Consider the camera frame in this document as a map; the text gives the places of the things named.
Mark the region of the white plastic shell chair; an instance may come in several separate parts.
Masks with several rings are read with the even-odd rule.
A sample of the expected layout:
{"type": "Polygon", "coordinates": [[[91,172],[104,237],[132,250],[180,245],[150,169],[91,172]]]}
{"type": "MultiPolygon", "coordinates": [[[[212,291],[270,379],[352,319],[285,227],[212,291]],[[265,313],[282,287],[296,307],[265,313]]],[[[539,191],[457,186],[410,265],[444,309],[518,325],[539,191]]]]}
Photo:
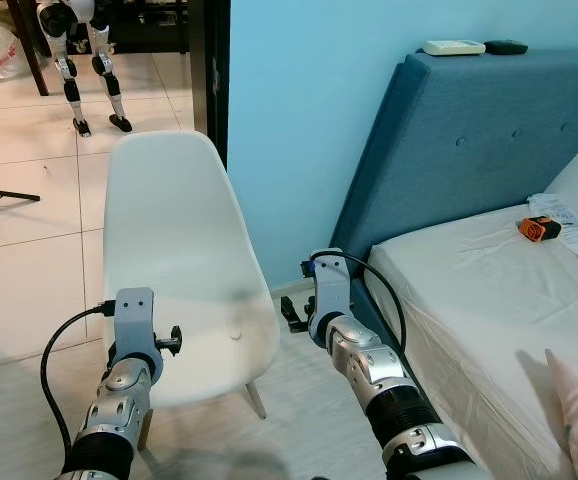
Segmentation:
{"type": "Polygon", "coordinates": [[[128,134],[109,157],[103,289],[148,287],[160,335],[178,326],[149,398],[157,410],[253,387],[280,346],[277,311],[237,196],[210,138],[128,134]]]}

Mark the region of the white sheeted mattress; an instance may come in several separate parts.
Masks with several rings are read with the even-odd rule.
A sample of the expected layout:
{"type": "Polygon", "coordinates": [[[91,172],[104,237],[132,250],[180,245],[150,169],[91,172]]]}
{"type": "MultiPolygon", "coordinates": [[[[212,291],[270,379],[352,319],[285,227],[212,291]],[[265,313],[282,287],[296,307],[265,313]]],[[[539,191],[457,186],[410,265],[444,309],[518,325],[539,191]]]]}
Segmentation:
{"type": "Polygon", "coordinates": [[[578,361],[578,257],[504,207],[375,244],[365,278],[403,312],[405,356],[436,411],[496,480],[574,480],[545,351],[578,361]]]}

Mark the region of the orange and black device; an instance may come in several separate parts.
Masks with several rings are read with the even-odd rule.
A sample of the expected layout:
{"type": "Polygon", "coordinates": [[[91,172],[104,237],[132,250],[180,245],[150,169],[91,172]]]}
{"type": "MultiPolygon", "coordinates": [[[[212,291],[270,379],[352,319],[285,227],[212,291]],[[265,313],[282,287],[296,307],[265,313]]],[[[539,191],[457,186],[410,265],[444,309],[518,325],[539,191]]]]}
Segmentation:
{"type": "Polygon", "coordinates": [[[563,225],[553,218],[548,218],[548,216],[539,216],[539,218],[522,219],[517,228],[527,241],[537,243],[558,238],[559,234],[562,233],[563,225]]]}

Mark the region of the standing humanoid robot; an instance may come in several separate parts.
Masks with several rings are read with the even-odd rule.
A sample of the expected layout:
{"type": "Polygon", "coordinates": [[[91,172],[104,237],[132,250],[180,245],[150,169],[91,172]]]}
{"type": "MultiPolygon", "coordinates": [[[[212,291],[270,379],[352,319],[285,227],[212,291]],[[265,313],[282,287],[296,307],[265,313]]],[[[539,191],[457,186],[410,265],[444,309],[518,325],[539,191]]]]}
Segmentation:
{"type": "Polygon", "coordinates": [[[80,104],[77,68],[68,55],[68,36],[78,26],[87,29],[89,46],[92,47],[91,64],[94,73],[102,77],[112,106],[110,122],[120,131],[132,131],[132,123],[126,119],[123,108],[123,96],[109,46],[110,24],[116,8],[117,0],[39,0],[36,8],[39,31],[46,38],[53,63],[62,77],[66,100],[73,111],[71,123],[82,137],[91,136],[91,128],[80,104]]]}

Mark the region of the white remote control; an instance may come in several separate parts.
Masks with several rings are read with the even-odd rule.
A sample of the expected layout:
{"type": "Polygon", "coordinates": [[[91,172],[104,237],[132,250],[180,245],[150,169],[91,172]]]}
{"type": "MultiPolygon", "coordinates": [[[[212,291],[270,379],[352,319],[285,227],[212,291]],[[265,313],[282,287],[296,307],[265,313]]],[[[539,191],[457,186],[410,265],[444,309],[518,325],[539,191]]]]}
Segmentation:
{"type": "Polygon", "coordinates": [[[421,51],[432,56],[480,55],[486,52],[486,46],[476,41],[430,40],[422,45],[421,51]]]}

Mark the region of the dark low cabinet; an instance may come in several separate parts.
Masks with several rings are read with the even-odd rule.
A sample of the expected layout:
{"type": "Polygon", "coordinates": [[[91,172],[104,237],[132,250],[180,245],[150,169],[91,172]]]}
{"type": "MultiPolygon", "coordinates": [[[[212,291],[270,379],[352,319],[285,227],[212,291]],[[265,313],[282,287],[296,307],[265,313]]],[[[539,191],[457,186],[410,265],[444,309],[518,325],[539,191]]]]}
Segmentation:
{"type": "Polygon", "coordinates": [[[106,0],[112,52],[189,52],[189,0],[106,0]]]}

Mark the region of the dark wooden table leg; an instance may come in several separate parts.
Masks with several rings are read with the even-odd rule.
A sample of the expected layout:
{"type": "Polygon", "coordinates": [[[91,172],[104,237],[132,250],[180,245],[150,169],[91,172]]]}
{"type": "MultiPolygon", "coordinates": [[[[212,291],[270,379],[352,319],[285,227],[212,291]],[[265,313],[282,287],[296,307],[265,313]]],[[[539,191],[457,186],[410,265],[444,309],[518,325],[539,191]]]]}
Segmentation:
{"type": "Polygon", "coordinates": [[[45,38],[39,35],[36,18],[36,0],[5,0],[16,31],[16,37],[19,38],[23,46],[25,59],[30,69],[30,77],[36,84],[39,96],[50,96],[43,68],[45,68],[45,54],[47,44],[45,38]]]}

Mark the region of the small black case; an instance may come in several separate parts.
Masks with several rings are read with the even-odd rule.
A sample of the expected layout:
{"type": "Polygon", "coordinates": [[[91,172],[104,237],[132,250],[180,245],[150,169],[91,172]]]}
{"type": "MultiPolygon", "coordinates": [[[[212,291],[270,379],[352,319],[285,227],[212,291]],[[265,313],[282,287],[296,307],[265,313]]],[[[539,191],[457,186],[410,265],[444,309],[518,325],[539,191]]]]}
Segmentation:
{"type": "Polygon", "coordinates": [[[522,44],[522,42],[510,40],[491,40],[485,41],[485,52],[491,55],[523,55],[530,50],[530,46],[522,44]]]}

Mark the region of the dark door frame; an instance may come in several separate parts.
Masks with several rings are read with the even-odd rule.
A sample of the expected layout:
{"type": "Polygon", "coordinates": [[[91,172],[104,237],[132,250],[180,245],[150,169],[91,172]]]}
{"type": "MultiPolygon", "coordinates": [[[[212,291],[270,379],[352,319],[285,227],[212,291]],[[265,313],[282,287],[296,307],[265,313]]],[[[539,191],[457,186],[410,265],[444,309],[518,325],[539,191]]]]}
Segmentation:
{"type": "Polygon", "coordinates": [[[187,0],[193,127],[228,161],[231,0],[187,0]]]}

